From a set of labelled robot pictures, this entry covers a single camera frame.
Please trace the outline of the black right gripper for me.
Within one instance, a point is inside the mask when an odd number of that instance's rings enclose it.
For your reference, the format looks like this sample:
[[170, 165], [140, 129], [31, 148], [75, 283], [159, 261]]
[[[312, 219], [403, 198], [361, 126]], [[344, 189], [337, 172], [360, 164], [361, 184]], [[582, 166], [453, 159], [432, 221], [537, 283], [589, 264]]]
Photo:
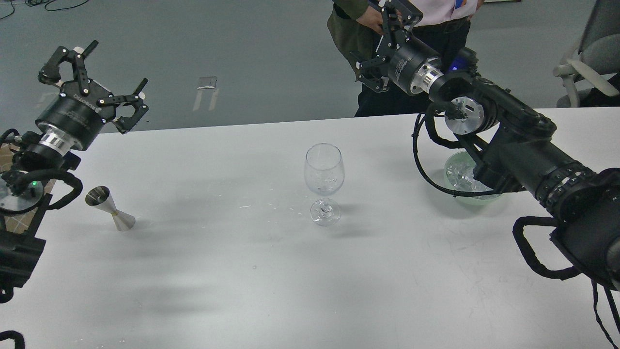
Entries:
[[379, 46], [368, 59], [357, 51], [358, 81], [375, 93], [387, 92], [395, 84], [411, 96], [428, 94], [444, 74], [440, 55], [412, 37], [411, 31], [423, 19], [423, 12], [409, 0], [369, 0], [368, 5], [382, 18], [371, 28], [391, 42], [403, 43]]

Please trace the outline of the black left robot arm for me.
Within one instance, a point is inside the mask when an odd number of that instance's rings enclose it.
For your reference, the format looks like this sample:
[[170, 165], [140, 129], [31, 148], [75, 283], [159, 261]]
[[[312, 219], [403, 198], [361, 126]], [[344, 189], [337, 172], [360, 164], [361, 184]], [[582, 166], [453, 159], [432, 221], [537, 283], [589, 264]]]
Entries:
[[93, 143], [102, 128], [113, 124], [126, 134], [148, 112], [144, 78], [128, 95], [116, 95], [87, 75], [86, 58], [99, 43], [86, 48], [59, 46], [38, 71], [38, 80], [55, 86], [55, 100], [36, 119], [38, 132], [5, 130], [1, 150], [1, 302], [14, 296], [31, 277], [45, 240], [37, 238], [44, 215], [64, 208], [83, 190], [73, 174], [76, 152]]

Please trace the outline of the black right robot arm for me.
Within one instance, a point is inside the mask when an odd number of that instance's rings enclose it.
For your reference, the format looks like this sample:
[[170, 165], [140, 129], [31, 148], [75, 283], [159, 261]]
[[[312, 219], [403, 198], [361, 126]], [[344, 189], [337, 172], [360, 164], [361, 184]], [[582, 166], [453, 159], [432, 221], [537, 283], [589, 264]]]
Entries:
[[473, 175], [488, 187], [482, 196], [528, 191], [549, 217], [517, 219], [513, 236], [529, 267], [545, 278], [590, 278], [593, 303], [602, 287], [614, 323], [619, 312], [619, 170], [593, 172], [552, 144], [556, 124], [476, 71], [468, 51], [461, 69], [442, 73], [438, 53], [413, 27], [422, 13], [407, 0], [372, 4], [383, 19], [375, 56], [358, 58], [359, 81], [374, 92], [392, 83], [408, 95], [425, 93], [430, 105], [416, 118], [413, 153], [421, 176], [432, 184], [418, 156], [417, 139], [430, 139], [472, 157]]

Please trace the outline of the standing person's right hand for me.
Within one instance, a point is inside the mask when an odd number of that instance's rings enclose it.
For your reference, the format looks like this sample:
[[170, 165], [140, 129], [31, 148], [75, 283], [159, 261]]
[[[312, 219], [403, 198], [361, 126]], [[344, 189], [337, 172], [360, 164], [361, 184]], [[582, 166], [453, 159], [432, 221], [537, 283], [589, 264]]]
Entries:
[[363, 14], [361, 14], [355, 21], [364, 27], [372, 29], [372, 31], [379, 35], [383, 35], [385, 33], [385, 31], [383, 31], [384, 22], [382, 14], [369, 4], [366, 6]]

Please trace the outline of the standing person's left hand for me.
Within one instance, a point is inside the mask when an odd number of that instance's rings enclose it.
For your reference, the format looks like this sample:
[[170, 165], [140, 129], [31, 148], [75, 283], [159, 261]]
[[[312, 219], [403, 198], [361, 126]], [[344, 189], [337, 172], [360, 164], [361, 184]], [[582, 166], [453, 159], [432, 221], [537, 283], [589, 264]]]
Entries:
[[482, 7], [484, 0], [467, 0], [468, 18], [474, 16], [474, 14]]

